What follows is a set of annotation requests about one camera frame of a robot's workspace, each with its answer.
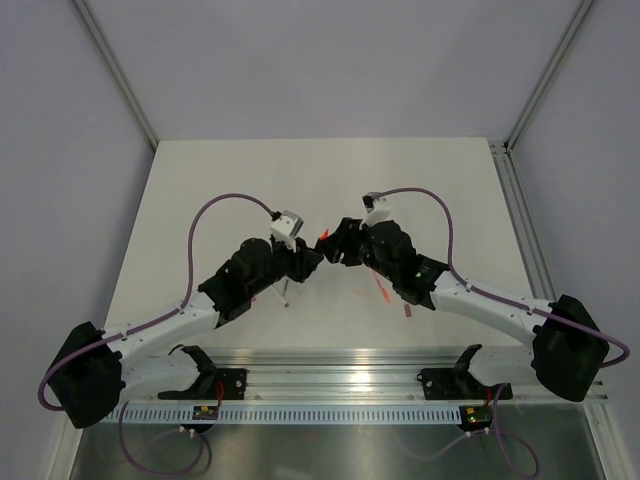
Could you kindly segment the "purple white pen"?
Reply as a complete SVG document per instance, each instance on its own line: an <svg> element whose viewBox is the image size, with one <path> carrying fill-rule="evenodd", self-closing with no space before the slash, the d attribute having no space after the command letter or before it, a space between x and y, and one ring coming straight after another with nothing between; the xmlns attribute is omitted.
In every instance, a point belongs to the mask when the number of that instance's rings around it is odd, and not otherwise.
<svg viewBox="0 0 640 480"><path fill-rule="evenodd" d="M284 308L289 308L289 302L285 299L285 297L276 289L276 287L272 286L271 287L272 292L274 293L274 295L276 296L276 298L279 300L279 302L283 305Z"/></svg>

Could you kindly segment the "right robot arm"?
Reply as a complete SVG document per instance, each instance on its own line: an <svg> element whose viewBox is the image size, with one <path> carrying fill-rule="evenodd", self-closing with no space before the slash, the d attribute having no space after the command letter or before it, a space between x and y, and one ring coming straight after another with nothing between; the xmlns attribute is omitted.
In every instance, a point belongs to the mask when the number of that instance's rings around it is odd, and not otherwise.
<svg viewBox="0 0 640 480"><path fill-rule="evenodd" d="M410 305L460 315L517 340L528 350L527 369L564 400L585 399L609 352L579 300L568 295L539 300L482 288L418 253L394 221L368 226L344 218L333 233L317 240L316 248L333 264L373 270Z"/></svg>

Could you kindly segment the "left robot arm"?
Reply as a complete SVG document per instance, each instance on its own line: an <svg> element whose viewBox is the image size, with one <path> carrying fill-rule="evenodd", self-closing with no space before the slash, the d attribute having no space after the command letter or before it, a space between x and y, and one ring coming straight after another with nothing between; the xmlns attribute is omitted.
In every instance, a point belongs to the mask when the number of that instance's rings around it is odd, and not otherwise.
<svg viewBox="0 0 640 480"><path fill-rule="evenodd" d="M155 320L119 330L75 327L47 372L46 383L74 427L90 427L118 405L146 396L159 400L214 400L218 369L183 340L211 332L246 313L253 299L280 280L302 283L323 256L298 239L294 249L271 239L249 239L188 295L185 305ZM163 356L168 347L179 351Z"/></svg>

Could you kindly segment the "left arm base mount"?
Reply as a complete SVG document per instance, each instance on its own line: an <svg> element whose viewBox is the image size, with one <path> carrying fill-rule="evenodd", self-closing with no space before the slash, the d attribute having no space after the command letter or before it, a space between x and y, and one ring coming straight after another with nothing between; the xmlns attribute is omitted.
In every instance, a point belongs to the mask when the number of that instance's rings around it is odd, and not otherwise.
<svg viewBox="0 0 640 480"><path fill-rule="evenodd" d="M194 382L182 390L160 392L160 400L243 400L246 391L247 370L242 368L223 368L199 346L177 345L170 352L186 354L196 366L198 376Z"/></svg>

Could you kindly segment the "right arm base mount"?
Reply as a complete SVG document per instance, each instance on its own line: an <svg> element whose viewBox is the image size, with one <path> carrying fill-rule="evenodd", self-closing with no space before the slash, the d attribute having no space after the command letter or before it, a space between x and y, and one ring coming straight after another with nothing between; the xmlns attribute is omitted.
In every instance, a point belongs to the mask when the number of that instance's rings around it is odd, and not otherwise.
<svg viewBox="0 0 640 480"><path fill-rule="evenodd" d="M487 385L471 373L473 360L488 349L481 344L469 346L451 367L426 367L416 380L421 384L425 400L488 400L496 397L499 385Z"/></svg>

